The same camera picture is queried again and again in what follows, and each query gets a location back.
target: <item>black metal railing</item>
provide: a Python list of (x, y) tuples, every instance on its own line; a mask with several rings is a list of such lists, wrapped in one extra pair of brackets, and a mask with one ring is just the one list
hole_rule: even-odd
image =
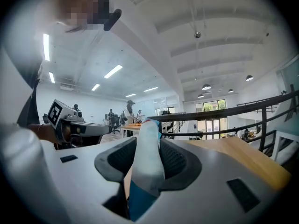
[[(256, 104), (256, 103), (258, 103), (258, 102), (262, 102), (262, 101), (269, 100), (269, 99), (273, 99), (273, 98), (280, 97), (280, 96), (282, 96), (282, 95), (278, 95), (278, 96), (274, 96), (274, 97), (270, 97), (270, 98), (266, 98), (266, 99), (260, 99), (260, 100), (256, 100), (256, 101), (252, 101), (252, 102), (247, 102), (247, 103), (237, 104), (237, 107), (239, 107), (239, 106), (244, 106), (244, 105)], [(271, 113), (275, 112), (276, 109), (277, 109), (277, 105), (278, 105), (278, 104), (273, 104), (273, 105), (271, 105), (271, 106), (269, 106), (269, 107), (266, 107), (266, 112), (271, 112)], [(259, 113), (259, 112), (262, 112), (262, 110), (259, 109), (259, 110), (251, 111), (251, 112)]]
[[(275, 130), (271, 132), (266, 132), (267, 129), (267, 122), (277, 119), (285, 114), (288, 114), (288, 118), (290, 118), (292, 115), (289, 115), (290, 113), (292, 114), (293, 112), (297, 113), (297, 108), (299, 105), (297, 105), (296, 102), (296, 97), (299, 99), (299, 90), (294, 91), (294, 87), (291, 85), (291, 90), (292, 92), (283, 96), (277, 96), (273, 97), (270, 99), (266, 99), (265, 101), (260, 101), (257, 103), (253, 103), (250, 105), (243, 105), (235, 108), (229, 108), (229, 109), (224, 109), (224, 110), (215, 110), (215, 111), (208, 111), (208, 112), (198, 112), (198, 113), (186, 113), (186, 114), (167, 114), (167, 115), (161, 115), (161, 116), (152, 116), (149, 117), (154, 120), (160, 121), (159, 125), (159, 132), (162, 133), (162, 136), (204, 136), (204, 135), (214, 135), (214, 134), (221, 134), (221, 133), (230, 133), (230, 132), (236, 132), (239, 130), (244, 130), (248, 128), (252, 128), (257, 125), (262, 125), (262, 135), (260, 137), (256, 137), (250, 140), (247, 140), (246, 142), (253, 142), (256, 140), (261, 140), (260, 143), (260, 151), (263, 151), (266, 148), (269, 148), (270, 146), (274, 145), (275, 142), (275, 135), (273, 138), (273, 142), (269, 145), (264, 145), (265, 144), (265, 139), (266, 136), (269, 136), (271, 134), (275, 134)], [(269, 119), (267, 119), (267, 110), (266, 108), (274, 105), (274, 104), (279, 104), (282, 103), (286, 100), (292, 99), (291, 106), (287, 111), (284, 111), (278, 115), (275, 115)], [(246, 125), (246, 126), (241, 126), (238, 128), (232, 128), (232, 129), (226, 129), (226, 130), (220, 130), (220, 131), (213, 131), (213, 132), (203, 132), (203, 133), (163, 133), (162, 132), (162, 126), (161, 122), (169, 122), (169, 121), (188, 121), (188, 120), (206, 120), (206, 119), (221, 119), (221, 118), (226, 118), (227, 116), (232, 116), (232, 115), (238, 115), (242, 113), (247, 113), (251, 111), (256, 111), (256, 110), (262, 110), (262, 121), (251, 124), (251, 125)]]

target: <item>white ceiling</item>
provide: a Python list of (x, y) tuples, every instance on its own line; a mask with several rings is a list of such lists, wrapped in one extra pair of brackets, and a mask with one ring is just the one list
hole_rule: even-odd
[[(86, 30), (65, 33), (60, 24), (49, 30), (50, 62), (43, 61), (42, 82), (50, 83), (49, 72), (54, 73), (53, 88), (68, 86), (74, 91), (112, 98), (142, 98), (155, 92), (171, 91), (164, 79), (124, 41), (111, 32)], [(106, 79), (104, 76), (116, 65), (123, 68)], [(91, 91), (100, 84), (96, 91)], [(157, 90), (143, 92), (159, 87)]]
[(131, 1), (169, 50), (186, 101), (197, 99), (205, 83), (212, 86), (206, 98), (228, 95), (229, 89), (239, 92), (248, 74), (254, 82), (298, 52), (267, 0)]

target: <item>black rubber pad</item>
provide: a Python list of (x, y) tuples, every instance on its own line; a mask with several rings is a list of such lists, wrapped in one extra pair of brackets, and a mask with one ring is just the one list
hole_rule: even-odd
[(73, 161), (77, 158), (78, 157), (76, 157), (75, 155), (70, 155), (70, 156), (62, 157), (62, 158), (60, 158), (60, 160), (61, 160), (62, 163), (65, 163), (65, 162)]
[(245, 212), (250, 211), (260, 203), (260, 200), (251, 192), (245, 183), (237, 178), (227, 181), (228, 186), (233, 191), (235, 197), (243, 207)]

